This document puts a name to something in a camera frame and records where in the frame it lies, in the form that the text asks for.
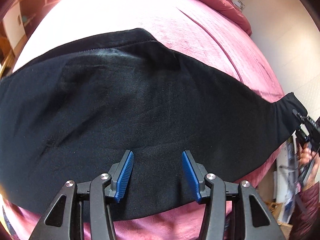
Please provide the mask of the person right hand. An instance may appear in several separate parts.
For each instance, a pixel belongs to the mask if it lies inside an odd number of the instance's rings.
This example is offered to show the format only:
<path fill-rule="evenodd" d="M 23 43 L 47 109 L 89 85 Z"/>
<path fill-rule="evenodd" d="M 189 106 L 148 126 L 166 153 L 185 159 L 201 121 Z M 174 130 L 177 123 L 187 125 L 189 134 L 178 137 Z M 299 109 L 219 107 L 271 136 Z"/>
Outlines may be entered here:
<path fill-rule="evenodd" d="M 305 166 L 314 160 L 314 166 L 318 166 L 319 156 L 318 153 L 311 150 L 308 144 L 304 144 L 302 148 L 299 149 L 299 166 Z"/>

